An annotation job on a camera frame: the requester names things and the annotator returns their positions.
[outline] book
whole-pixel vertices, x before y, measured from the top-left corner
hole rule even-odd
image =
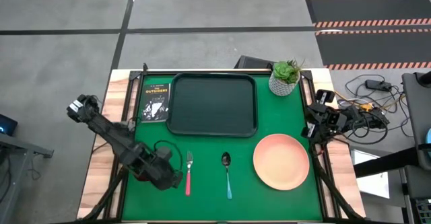
[[[142,122],[162,122],[168,118],[170,84],[144,85]]]

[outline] black tray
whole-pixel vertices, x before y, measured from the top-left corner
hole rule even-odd
[[[257,130],[256,82],[249,75],[180,73],[172,80],[170,132],[251,137]]]

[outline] green tablecloth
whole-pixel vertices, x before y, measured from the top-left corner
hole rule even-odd
[[[173,76],[148,75],[145,76],[144,83],[170,83],[172,78]],[[300,136],[305,122],[299,86],[289,96],[278,97],[269,90],[269,76],[253,78],[257,83],[259,114],[259,128],[253,137],[178,136],[169,132],[165,122],[137,125],[138,141],[149,146],[162,139],[171,141],[178,145],[184,159],[187,150],[193,152],[191,195],[185,196],[185,164],[184,178],[178,189],[160,191],[151,183],[139,182],[130,175],[123,220],[321,221],[317,185],[311,163],[304,183],[288,191],[268,187],[255,173],[253,151],[263,137],[284,133],[298,139],[306,149],[308,141]],[[221,156],[225,151],[232,157],[229,167],[232,200],[227,199],[226,170],[221,163]],[[174,149],[172,153],[174,156],[170,162],[178,168],[178,153]]]

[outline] warning stripe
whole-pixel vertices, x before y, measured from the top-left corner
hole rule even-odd
[[[431,29],[407,29],[407,30],[347,30],[347,31],[318,31],[314,34],[319,35],[330,35],[330,34],[380,34],[380,33],[412,33],[412,32],[431,32]]]
[[[340,63],[325,65],[329,70],[350,69],[419,69],[431,68],[431,62],[402,62],[402,63]]]
[[[416,19],[392,19],[392,20],[358,20],[339,22],[317,22],[313,23],[316,28],[342,28],[354,26],[408,26],[408,25],[431,25],[431,18]]]

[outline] spoon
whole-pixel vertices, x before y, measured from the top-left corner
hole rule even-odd
[[[232,192],[230,191],[230,183],[229,183],[230,155],[228,152],[223,153],[222,164],[226,167],[226,176],[228,177],[228,199],[232,199]]]

